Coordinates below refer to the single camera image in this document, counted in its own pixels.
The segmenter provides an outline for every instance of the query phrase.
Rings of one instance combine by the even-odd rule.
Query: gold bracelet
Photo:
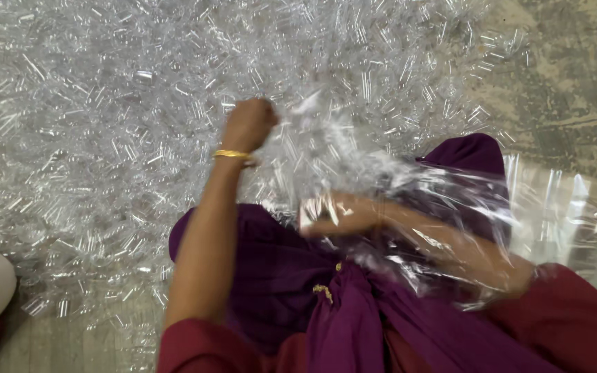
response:
[[[231,158],[243,158],[246,166],[257,165],[257,159],[248,153],[242,153],[236,150],[218,150],[214,151],[213,157],[231,157]]]

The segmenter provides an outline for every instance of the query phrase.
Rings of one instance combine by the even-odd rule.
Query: stained floor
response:
[[[597,0],[499,0],[488,22],[530,30],[529,66],[506,63],[472,91],[518,141],[512,151],[597,177]],[[150,299],[121,307],[130,309],[112,311],[156,312]],[[125,350],[130,343],[116,325],[85,331],[86,319],[28,318],[12,310],[0,373],[115,372],[144,353]]]

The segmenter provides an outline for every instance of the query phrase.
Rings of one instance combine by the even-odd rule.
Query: purple garment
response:
[[[503,174],[491,137],[475,134],[444,144],[424,161]],[[170,233],[172,260],[191,212]],[[239,205],[236,260],[229,325],[265,354],[307,332],[310,372],[384,371],[382,315],[437,373],[560,372],[475,314],[418,298],[348,261],[336,271],[336,253],[284,228],[261,206]],[[333,304],[324,291],[313,293],[315,285],[328,286]]]

